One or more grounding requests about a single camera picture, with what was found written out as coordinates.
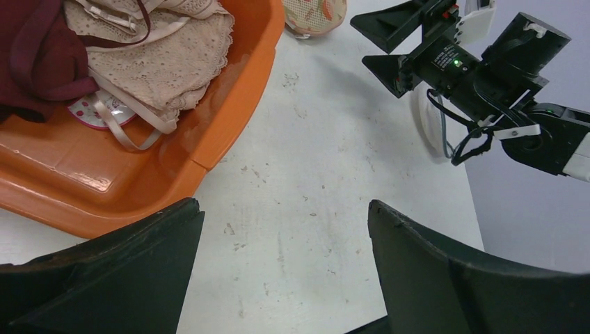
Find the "table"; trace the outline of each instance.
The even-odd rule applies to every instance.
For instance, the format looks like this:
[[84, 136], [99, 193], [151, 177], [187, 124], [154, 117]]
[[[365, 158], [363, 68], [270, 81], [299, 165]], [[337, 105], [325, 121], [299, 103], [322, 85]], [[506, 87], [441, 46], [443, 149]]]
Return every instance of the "table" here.
[[[349, 18], [378, 9], [350, 1]], [[483, 249], [464, 167], [431, 157], [410, 96], [389, 94], [360, 62], [368, 54], [382, 52], [348, 20], [325, 38], [281, 37], [252, 120], [195, 194], [205, 226], [178, 333], [344, 334], [384, 316], [374, 198]], [[2, 263], [79, 242], [0, 211]]]

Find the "orange plastic basin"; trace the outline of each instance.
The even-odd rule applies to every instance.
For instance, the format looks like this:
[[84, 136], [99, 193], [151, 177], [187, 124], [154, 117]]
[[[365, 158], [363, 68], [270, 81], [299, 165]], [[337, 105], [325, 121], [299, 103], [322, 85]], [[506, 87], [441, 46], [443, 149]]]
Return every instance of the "orange plastic basin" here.
[[[11, 117], [0, 125], [0, 206], [94, 238], [192, 196], [250, 120], [285, 22], [281, 0], [221, 3], [236, 17], [229, 65], [174, 133], [129, 153], [65, 108], [45, 124]], [[133, 139], [152, 131], [141, 119], [125, 129]]]

